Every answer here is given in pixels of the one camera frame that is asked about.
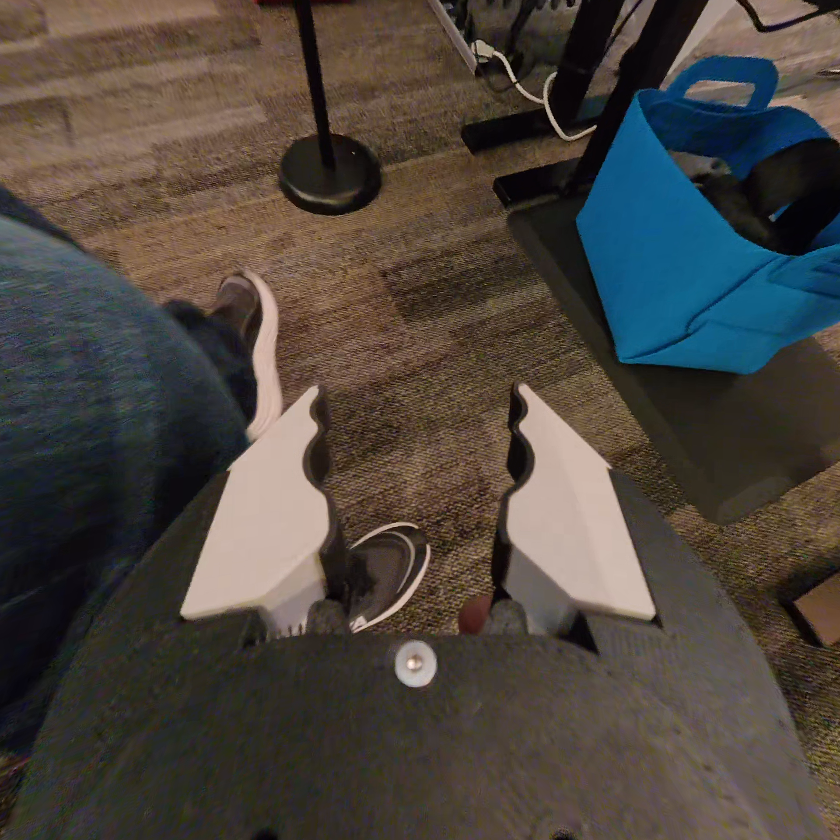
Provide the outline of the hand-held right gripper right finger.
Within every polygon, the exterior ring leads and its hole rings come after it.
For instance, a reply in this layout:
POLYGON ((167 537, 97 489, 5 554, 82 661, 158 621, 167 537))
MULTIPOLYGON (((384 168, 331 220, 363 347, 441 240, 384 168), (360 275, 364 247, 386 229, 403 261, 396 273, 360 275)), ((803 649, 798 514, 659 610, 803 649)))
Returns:
POLYGON ((511 388, 507 471, 491 575, 528 630, 563 636, 580 613, 651 623, 653 596, 608 462, 526 384, 511 388))

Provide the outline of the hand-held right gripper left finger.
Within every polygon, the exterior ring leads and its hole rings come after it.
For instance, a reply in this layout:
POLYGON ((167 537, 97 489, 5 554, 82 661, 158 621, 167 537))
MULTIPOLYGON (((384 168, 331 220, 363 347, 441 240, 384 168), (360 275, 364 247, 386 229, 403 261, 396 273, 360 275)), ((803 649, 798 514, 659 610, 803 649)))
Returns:
POLYGON ((251 611, 268 634, 304 634, 312 605, 343 598, 347 546, 324 486, 328 427, 326 392, 312 386, 228 469, 182 619, 251 611))

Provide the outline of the black white-soled sneaker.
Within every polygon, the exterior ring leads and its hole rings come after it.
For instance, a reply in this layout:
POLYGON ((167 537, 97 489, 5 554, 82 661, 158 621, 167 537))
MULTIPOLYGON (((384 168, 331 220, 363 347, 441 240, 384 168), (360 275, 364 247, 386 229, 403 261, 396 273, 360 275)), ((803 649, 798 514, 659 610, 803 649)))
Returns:
POLYGON ((236 271, 219 287, 211 320, 244 354, 252 384, 246 387, 244 396, 236 399, 248 421, 248 440, 254 443, 283 411, 277 367, 280 315, 274 291, 253 270, 236 271))
POLYGON ((425 532, 408 521, 384 525, 352 545, 350 632, 358 634, 402 610, 422 583, 431 556, 425 532))

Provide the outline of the black flat platform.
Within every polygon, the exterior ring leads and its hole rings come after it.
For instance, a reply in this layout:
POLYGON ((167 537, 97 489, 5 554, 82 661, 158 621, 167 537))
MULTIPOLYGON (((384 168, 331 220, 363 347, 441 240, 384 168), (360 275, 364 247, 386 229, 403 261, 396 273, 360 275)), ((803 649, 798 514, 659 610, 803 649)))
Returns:
POLYGON ((838 465, 838 359, 814 339, 735 375, 617 360, 578 235, 583 200, 525 206, 511 235, 591 351, 688 503, 737 522, 838 465))

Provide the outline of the person's leg in blue jeans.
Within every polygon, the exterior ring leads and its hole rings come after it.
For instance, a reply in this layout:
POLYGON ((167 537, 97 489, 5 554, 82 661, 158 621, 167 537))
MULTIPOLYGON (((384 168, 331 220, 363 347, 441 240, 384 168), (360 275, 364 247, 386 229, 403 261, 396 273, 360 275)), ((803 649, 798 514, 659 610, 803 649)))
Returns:
POLYGON ((2 752, 31 750, 99 613, 243 454, 211 310, 158 306, 2 186, 2 752))

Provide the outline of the brown cardboard box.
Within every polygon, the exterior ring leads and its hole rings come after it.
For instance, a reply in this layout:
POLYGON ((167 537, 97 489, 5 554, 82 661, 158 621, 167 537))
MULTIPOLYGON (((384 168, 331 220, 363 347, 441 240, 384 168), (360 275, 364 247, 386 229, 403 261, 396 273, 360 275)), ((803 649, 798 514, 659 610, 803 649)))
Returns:
POLYGON ((783 599, 780 603, 808 644, 819 648, 839 644, 839 572, 798 597, 783 599))

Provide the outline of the blue fabric tote bag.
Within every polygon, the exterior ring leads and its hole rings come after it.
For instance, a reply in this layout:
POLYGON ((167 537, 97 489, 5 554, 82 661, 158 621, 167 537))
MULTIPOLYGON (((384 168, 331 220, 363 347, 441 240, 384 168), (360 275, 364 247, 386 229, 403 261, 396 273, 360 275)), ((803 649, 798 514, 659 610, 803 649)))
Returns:
POLYGON ((669 155, 721 158, 742 179, 833 139, 771 104, 778 83, 769 59, 712 56, 633 97, 576 218, 621 362, 745 375, 838 324, 838 215, 807 253, 775 253, 736 234, 669 155))

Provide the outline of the black floor stand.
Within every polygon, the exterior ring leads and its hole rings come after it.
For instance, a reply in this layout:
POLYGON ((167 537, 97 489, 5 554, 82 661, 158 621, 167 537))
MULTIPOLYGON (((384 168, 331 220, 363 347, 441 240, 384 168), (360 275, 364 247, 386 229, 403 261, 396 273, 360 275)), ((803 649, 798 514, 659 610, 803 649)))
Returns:
POLYGON ((294 206, 310 214, 338 216, 371 204, 382 189, 382 167, 363 143, 330 129, 312 3, 293 2, 315 134, 290 144, 280 160, 278 185, 294 206))

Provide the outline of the dark clothing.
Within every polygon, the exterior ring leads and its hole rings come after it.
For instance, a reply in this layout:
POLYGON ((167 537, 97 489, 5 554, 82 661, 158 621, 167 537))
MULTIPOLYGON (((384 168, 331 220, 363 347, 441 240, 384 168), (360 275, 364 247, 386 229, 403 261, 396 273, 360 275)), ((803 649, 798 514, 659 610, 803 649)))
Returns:
POLYGON ((669 155, 736 234, 775 253, 807 253, 838 215, 839 146, 832 138, 777 151, 742 179, 721 158, 669 155))

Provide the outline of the black table leg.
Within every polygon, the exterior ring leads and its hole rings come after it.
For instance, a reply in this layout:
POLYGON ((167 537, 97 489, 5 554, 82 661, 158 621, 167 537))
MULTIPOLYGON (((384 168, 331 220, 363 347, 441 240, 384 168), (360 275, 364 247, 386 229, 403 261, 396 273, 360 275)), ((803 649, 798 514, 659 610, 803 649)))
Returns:
POLYGON ((461 130, 472 154, 554 136, 565 143, 595 130, 604 98, 586 96, 596 72, 644 2, 466 2, 467 35, 479 66, 503 70, 533 108, 461 130))
POLYGON ((636 44, 622 60, 614 90, 582 156, 498 177, 493 182, 493 190, 501 204, 512 207, 544 196, 575 196, 590 187, 635 94, 642 89, 659 88, 707 4, 707 1, 657 1, 636 44))

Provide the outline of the white panel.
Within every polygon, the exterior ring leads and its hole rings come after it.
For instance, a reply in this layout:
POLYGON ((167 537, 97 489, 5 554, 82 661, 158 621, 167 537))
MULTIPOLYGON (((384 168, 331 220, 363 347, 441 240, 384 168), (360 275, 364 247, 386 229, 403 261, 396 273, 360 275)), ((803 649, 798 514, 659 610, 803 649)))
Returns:
POLYGON ((474 76, 478 60, 467 36, 466 2, 461 1, 426 1, 452 46, 456 48, 469 72, 474 76))

